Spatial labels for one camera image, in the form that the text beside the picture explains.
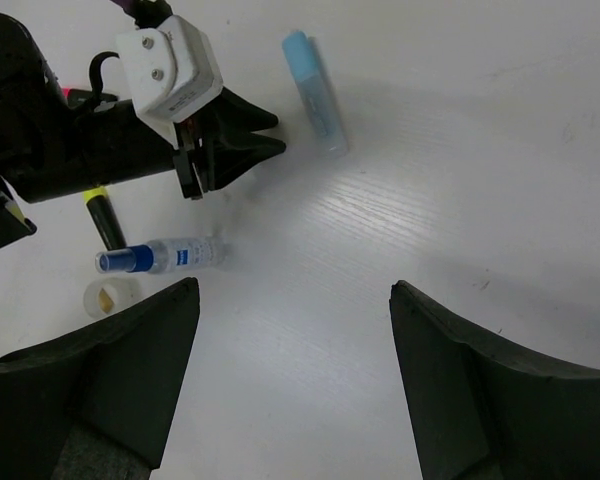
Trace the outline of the small blue cap bottle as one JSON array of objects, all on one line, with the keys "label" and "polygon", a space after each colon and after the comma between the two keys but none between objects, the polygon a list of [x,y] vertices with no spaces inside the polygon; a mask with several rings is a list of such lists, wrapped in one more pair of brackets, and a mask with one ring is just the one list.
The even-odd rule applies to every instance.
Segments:
[{"label": "small blue cap bottle", "polygon": [[216,236],[151,240],[144,244],[100,252],[95,257],[99,273],[153,275],[216,267],[228,245]]}]

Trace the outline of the clear tape roll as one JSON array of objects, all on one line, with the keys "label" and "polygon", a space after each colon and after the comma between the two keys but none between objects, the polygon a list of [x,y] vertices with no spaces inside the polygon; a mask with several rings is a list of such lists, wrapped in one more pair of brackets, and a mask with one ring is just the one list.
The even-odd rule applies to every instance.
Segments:
[{"label": "clear tape roll", "polygon": [[105,277],[87,286],[83,306],[91,318],[100,320],[135,305],[141,298],[140,285],[136,280]]}]

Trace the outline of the tan eraser block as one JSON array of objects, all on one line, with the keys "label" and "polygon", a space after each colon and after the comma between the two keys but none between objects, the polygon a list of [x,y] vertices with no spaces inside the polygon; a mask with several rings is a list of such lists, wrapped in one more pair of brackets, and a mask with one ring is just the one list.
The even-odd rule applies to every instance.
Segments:
[{"label": "tan eraser block", "polygon": [[103,313],[110,313],[116,308],[117,294],[110,287],[102,287],[97,294],[98,306]]}]

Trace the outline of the light blue highlighter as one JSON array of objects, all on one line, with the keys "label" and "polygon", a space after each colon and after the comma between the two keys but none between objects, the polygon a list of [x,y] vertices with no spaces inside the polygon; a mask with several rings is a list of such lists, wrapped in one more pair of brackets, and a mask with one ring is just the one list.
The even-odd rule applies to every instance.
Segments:
[{"label": "light blue highlighter", "polygon": [[282,50],[317,147],[332,157],[346,154],[348,142],[336,98],[314,42],[303,31],[294,30],[282,41]]}]

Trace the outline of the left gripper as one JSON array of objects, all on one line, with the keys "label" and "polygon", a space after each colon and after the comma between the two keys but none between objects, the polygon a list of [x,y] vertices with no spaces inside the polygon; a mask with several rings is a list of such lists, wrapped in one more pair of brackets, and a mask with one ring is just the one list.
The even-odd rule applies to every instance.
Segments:
[{"label": "left gripper", "polygon": [[[208,153],[208,189],[221,190],[251,168],[286,151],[278,139],[255,132],[273,129],[279,118],[230,89],[199,112]],[[197,199],[204,191],[202,149],[177,134],[176,147],[141,122],[129,101],[108,104],[61,125],[44,129],[41,147],[9,166],[9,184],[29,203],[49,200],[174,170],[183,196]]]}]

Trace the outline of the yellow highlighter marker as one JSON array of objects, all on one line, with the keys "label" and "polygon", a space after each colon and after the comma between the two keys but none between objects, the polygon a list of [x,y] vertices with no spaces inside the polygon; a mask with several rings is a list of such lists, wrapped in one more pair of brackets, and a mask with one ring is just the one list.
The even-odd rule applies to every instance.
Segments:
[{"label": "yellow highlighter marker", "polygon": [[106,188],[85,191],[83,200],[105,248],[109,251],[126,248],[126,239]]}]

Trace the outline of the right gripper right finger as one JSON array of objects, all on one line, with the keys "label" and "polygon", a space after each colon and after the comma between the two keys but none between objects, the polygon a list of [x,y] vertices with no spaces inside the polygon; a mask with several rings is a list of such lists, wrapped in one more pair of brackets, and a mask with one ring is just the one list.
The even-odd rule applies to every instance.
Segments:
[{"label": "right gripper right finger", "polygon": [[390,316],[426,479],[600,479],[600,370],[507,340],[407,282]]}]

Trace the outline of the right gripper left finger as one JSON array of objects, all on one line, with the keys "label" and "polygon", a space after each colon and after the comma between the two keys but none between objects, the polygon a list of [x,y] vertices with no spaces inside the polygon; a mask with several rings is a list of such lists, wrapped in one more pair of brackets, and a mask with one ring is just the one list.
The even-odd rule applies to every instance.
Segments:
[{"label": "right gripper left finger", "polygon": [[0,479],[146,479],[161,465],[200,316],[183,279],[0,357]]}]

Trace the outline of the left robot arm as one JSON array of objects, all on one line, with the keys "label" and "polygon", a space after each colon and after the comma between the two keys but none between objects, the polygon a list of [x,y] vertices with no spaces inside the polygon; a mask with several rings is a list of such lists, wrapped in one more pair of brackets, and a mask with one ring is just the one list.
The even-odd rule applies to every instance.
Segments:
[{"label": "left robot arm", "polygon": [[282,154],[279,120],[223,82],[208,37],[165,1],[124,1],[135,23],[95,55],[71,104],[29,30],[0,13],[0,249],[31,236],[19,202],[174,171],[200,199]]}]

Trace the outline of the pink highlighter marker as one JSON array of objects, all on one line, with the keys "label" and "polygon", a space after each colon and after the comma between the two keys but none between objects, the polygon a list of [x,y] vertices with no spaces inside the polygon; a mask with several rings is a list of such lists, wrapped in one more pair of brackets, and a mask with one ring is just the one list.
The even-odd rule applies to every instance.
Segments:
[{"label": "pink highlighter marker", "polygon": [[[67,104],[72,109],[79,107],[93,97],[92,91],[79,88],[63,88],[62,92],[67,100]],[[102,103],[117,102],[118,100],[119,97],[117,95],[103,92],[97,98],[95,105],[98,106]]]}]

